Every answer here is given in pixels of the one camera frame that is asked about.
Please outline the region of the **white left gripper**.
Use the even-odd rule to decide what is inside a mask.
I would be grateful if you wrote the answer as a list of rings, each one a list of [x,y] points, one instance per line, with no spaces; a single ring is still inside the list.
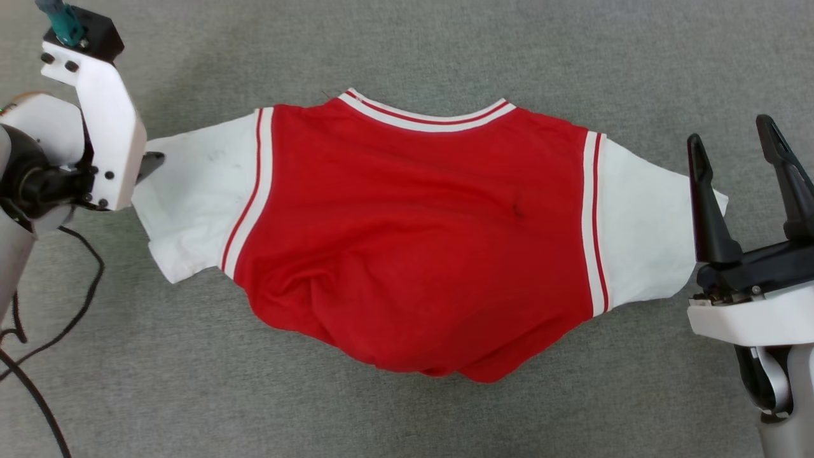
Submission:
[[[41,74],[72,87],[78,105],[55,99],[55,143],[47,147],[49,159],[58,165],[75,165],[90,146],[90,165],[98,169],[91,203],[108,211],[131,204],[135,185],[165,163],[165,153],[146,151],[146,129],[126,89],[116,56],[70,49],[56,41],[43,41],[43,52],[53,57]]]

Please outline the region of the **red and white shirt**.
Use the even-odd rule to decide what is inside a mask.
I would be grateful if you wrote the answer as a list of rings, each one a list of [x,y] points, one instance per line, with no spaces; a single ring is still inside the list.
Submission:
[[[492,383],[696,267],[686,175],[500,99],[406,112],[349,89],[148,142],[134,209],[171,283],[218,267],[278,330],[382,370]]]

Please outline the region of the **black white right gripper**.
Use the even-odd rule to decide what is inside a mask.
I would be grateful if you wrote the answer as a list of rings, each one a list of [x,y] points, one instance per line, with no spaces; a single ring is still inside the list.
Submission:
[[[697,282],[689,300],[695,334],[740,346],[814,344],[814,182],[777,124],[755,124],[764,158],[775,169],[788,240],[743,255],[730,235],[712,186],[714,171],[698,134],[687,140]]]

